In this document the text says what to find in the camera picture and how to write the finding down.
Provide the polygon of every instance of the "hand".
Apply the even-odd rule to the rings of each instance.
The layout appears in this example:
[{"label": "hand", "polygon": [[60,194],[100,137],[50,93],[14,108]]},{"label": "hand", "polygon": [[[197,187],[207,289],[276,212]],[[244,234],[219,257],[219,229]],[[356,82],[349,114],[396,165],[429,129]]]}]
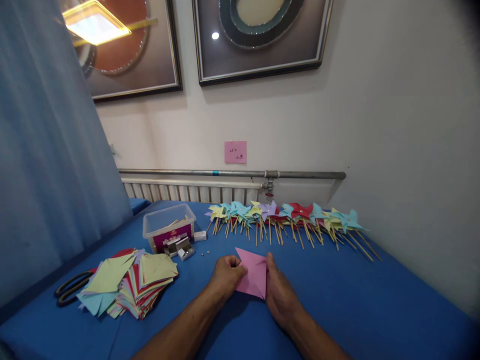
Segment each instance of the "hand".
[{"label": "hand", "polygon": [[285,275],[279,270],[271,252],[266,255],[266,305],[276,323],[289,331],[294,320],[304,312],[294,289]]},{"label": "hand", "polygon": [[240,280],[247,274],[247,268],[240,266],[235,255],[220,257],[215,265],[207,288],[226,302],[234,293]]}]

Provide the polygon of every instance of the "pink box label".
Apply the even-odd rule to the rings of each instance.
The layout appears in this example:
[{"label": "pink box label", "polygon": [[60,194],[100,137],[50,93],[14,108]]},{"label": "pink box label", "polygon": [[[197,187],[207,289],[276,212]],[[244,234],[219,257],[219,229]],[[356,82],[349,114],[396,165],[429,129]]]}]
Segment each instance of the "pink box label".
[{"label": "pink box label", "polygon": [[192,238],[192,224],[188,224],[172,231],[165,232],[163,234],[153,237],[153,242],[155,243],[156,251],[158,253],[163,253],[164,249],[167,247],[167,243],[172,240],[181,240],[186,237],[189,239]]},{"label": "pink box label", "polygon": [[225,164],[246,164],[247,142],[225,141]]}]

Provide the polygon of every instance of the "blue curtain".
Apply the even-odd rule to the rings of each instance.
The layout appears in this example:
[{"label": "blue curtain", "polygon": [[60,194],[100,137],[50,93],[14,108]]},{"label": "blue curtain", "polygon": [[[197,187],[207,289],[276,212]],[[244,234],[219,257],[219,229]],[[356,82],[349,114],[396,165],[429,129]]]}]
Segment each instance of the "blue curtain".
[{"label": "blue curtain", "polygon": [[0,306],[132,216],[57,0],[0,11]]}]

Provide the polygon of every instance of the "blue tablecloth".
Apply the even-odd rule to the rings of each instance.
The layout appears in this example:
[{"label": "blue tablecloth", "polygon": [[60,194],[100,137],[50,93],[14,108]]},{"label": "blue tablecloth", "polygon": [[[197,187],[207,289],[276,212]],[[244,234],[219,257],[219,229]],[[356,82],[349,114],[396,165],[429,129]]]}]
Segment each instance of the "blue tablecloth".
[{"label": "blue tablecloth", "polygon": [[130,207],[133,215],[137,215],[143,209],[147,208],[151,204],[150,201],[145,199],[130,198]]},{"label": "blue tablecloth", "polygon": [[[378,246],[372,244],[383,262],[370,263],[348,246],[338,252],[328,241],[325,246],[316,243],[315,249],[305,241],[302,250],[291,234],[284,246],[275,238],[272,245],[256,247],[255,236],[250,242],[239,233],[226,239],[223,233],[212,236],[210,229],[208,240],[194,245],[195,255],[185,262],[174,258],[179,276],[144,321],[129,313],[116,320],[97,319],[77,309],[78,304],[56,307],[55,289],[72,276],[124,248],[150,250],[142,237],[143,215],[178,203],[156,202],[116,230],[101,248],[5,322],[0,338],[20,359],[129,359],[204,288],[218,257],[235,254],[239,247],[261,255],[271,251],[307,311],[355,359],[466,359],[478,339],[473,320]],[[188,205],[197,217],[195,231],[206,230],[209,205]],[[199,358],[300,355],[262,300],[236,292],[214,321]]]}]

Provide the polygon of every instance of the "forearm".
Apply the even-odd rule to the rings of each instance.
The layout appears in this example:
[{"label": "forearm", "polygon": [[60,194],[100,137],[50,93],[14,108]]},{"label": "forearm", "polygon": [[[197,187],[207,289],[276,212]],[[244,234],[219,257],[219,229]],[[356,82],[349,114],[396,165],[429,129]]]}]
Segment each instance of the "forearm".
[{"label": "forearm", "polygon": [[287,332],[306,360],[350,359],[303,308],[294,317]]},{"label": "forearm", "polygon": [[207,286],[170,324],[157,333],[134,360],[192,359],[225,299]]}]

